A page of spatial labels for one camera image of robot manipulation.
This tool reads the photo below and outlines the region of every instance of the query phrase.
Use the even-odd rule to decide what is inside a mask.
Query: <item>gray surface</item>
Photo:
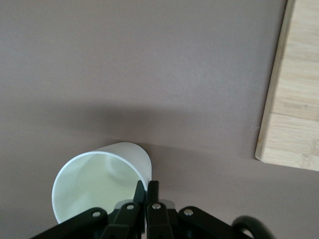
[[[317,238],[319,173],[254,159],[285,1],[0,1],[0,238],[56,224],[54,178],[119,141],[161,197]]]

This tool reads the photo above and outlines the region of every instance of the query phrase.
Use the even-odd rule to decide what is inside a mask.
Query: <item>wood grain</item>
[[[319,171],[318,0],[288,0],[256,157]]]

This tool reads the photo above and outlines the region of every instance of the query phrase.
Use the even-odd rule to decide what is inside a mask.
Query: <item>wooden board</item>
[[[256,157],[319,171],[319,0],[288,0]]]

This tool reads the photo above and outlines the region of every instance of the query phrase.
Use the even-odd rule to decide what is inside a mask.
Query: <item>black cable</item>
[[[276,239],[269,229],[258,219],[250,216],[240,216],[232,224],[235,230],[248,230],[254,239]]]

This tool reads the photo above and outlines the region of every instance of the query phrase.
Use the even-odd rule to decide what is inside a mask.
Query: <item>cup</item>
[[[122,142],[82,153],[68,161],[55,178],[55,218],[62,223],[93,207],[110,214],[118,202],[133,199],[139,180],[147,191],[151,177],[150,158],[136,144]]]

